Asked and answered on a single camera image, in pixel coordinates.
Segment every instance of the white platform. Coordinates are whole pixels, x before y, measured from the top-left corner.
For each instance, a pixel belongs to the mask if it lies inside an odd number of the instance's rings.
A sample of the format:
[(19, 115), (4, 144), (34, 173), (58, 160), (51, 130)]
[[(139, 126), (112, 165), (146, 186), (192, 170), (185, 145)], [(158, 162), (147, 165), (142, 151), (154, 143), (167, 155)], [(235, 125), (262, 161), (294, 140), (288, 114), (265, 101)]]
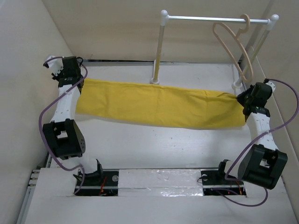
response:
[[(89, 67), (89, 77), (149, 83), (152, 66)], [(231, 64), (163, 64), (160, 84), (234, 93), (237, 77)], [(203, 168), (235, 159), (250, 142), (247, 126), (195, 130), (142, 126), (78, 115), (86, 140), (84, 157), (103, 168)], [(70, 161), (63, 164), (72, 167)], [(257, 208), (237, 206), (221, 196), (198, 197), (75, 197), (75, 179), (61, 169), (41, 172), (26, 224), (74, 223), (296, 223), (282, 181), (269, 200)], [(258, 203), (262, 188), (248, 185), (249, 197), (232, 196), (242, 203)]]

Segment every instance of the white wall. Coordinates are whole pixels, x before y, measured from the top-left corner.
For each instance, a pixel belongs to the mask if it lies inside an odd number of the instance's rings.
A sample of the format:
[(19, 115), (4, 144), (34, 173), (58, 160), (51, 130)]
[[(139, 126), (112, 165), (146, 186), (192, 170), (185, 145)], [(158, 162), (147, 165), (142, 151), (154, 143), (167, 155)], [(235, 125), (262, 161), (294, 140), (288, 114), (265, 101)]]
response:
[[(298, 9), (297, 0), (275, 1), (270, 14), (276, 13), (280, 18), (258, 54), (266, 77), (286, 81), (297, 91), (299, 91)], [(287, 121), (296, 109), (293, 92), (283, 85), (278, 85), (274, 96), (283, 120)], [(297, 157), (299, 157), (298, 126), (299, 116), (287, 126)]]
[(41, 0), (0, 1), (0, 30), (0, 223), (12, 224), (46, 153), (37, 121), (57, 83), (43, 59), (71, 52)]
[[(151, 60), (156, 56), (160, 11), (170, 15), (260, 18), (269, 0), (43, 0), (74, 54), (89, 59)], [(232, 24), (236, 32), (240, 25)], [(241, 38), (246, 44), (250, 33)], [(231, 36), (224, 41), (236, 56), (241, 52)], [(230, 63), (212, 33), (212, 23), (169, 21), (162, 60)]]

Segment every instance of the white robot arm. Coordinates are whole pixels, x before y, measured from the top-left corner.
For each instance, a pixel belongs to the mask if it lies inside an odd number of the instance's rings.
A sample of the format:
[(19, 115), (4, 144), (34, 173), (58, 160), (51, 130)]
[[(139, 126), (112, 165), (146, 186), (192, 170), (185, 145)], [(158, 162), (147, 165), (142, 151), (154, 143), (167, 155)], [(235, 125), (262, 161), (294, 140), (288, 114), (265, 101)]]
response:
[(62, 58), (63, 65), (59, 60), (53, 59), (44, 66), (53, 71), (53, 79), (58, 81), (59, 95), (63, 93), (66, 95), (58, 101), (50, 123), (43, 125), (43, 133), (54, 155), (66, 160), (71, 157), (82, 157), (85, 152), (85, 139), (74, 120), (77, 100), (84, 82), (66, 92), (83, 77), (75, 56)]
[[(244, 106), (246, 124), (250, 129), (251, 139), (270, 130), (270, 113), (264, 106), (275, 90), (272, 82), (256, 83), (237, 97)], [(272, 134), (259, 138), (251, 149), (229, 172), (230, 176), (258, 186), (273, 189), (287, 162), (287, 155), (278, 150)], [(231, 161), (224, 161), (224, 173), (232, 166)]]

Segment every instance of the yellow towel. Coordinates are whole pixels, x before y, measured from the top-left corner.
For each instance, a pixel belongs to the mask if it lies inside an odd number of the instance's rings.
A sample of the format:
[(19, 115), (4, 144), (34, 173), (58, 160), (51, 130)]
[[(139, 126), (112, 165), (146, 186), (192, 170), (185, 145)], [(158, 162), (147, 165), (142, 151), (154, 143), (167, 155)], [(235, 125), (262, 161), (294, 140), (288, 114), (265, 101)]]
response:
[(153, 84), (86, 79), (77, 113), (167, 127), (243, 126), (236, 96)]

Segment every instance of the beige plastic hanger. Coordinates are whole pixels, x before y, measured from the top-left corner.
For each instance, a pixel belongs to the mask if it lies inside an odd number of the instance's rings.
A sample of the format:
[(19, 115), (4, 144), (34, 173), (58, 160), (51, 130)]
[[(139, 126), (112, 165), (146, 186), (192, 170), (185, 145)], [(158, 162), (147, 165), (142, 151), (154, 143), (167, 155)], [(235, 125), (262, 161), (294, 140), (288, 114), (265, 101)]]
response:
[[(249, 28), (250, 28), (250, 18), (246, 14), (241, 15), (240, 18), (242, 18), (242, 19), (244, 19), (246, 21), (246, 27), (245, 27), (245, 29), (240, 28), (238, 30), (237, 34), (235, 34), (227, 25), (225, 25), (222, 22), (215, 22), (213, 24), (213, 33), (214, 33), (215, 37), (219, 40), (219, 42), (221, 43), (221, 45), (224, 47), (224, 49), (228, 53), (229, 57), (232, 59), (232, 61), (233, 61), (234, 65), (236, 66), (236, 68), (237, 68), (240, 76), (242, 77), (242, 80), (245, 83), (248, 83), (248, 82), (251, 82), (251, 80), (253, 79), (253, 70), (252, 70), (252, 65), (251, 65), (250, 59), (248, 57), (248, 54), (247, 54), (244, 46), (239, 41), (239, 37), (240, 37), (241, 34), (244, 34), (244, 33), (246, 33), (249, 30)], [(249, 68), (250, 77), (248, 79), (245, 77), (245, 74), (243, 74), (243, 71), (240, 68), (240, 66), (239, 66), (238, 62), (236, 61), (235, 57), (233, 56), (232, 52), (228, 49), (227, 45), (223, 42), (223, 40), (216, 33), (216, 31), (215, 31), (216, 25), (220, 25), (223, 28), (225, 28), (227, 30), (227, 32), (233, 37), (233, 39), (235, 40), (235, 42), (238, 44), (240, 50), (242, 51), (242, 53), (244, 55), (244, 59), (246, 60), (248, 68)]]

